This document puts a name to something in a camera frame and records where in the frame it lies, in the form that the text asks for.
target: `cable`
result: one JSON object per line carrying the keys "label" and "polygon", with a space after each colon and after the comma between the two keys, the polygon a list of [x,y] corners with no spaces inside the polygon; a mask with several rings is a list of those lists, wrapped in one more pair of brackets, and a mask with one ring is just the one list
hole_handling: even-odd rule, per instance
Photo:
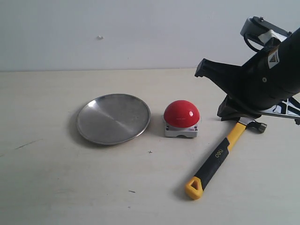
{"label": "cable", "polygon": [[255,52],[259,52],[260,50],[253,47],[253,45],[250,44],[248,37],[247,37],[247,33],[244,34],[244,41],[246,42],[246,45],[248,45],[249,48],[251,48],[253,51]]}

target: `stainless steel dish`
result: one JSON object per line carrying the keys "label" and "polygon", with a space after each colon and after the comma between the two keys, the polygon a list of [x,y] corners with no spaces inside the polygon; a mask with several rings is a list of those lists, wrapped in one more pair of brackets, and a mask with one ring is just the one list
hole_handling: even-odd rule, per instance
{"label": "stainless steel dish", "polygon": [[127,94],[110,94],[89,102],[77,116],[77,129],[87,140],[103,145],[129,141],[140,135],[151,118],[149,107]]}

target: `table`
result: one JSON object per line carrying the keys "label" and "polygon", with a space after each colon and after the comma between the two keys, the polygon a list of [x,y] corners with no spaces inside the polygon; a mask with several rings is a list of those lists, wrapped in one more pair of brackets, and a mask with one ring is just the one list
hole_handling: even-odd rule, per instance
{"label": "table", "polygon": [[[195,69],[0,73],[0,220],[5,225],[298,224],[299,129],[264,116],[264,134],[246,131],[191,201],[184,184],[232,122],[216,116],[225,93]],[[101,147],[75,127],[91,99],[127,93],[152,113],[146,131]],[[199,137],[165,138],[174,100],[194,103]]]}

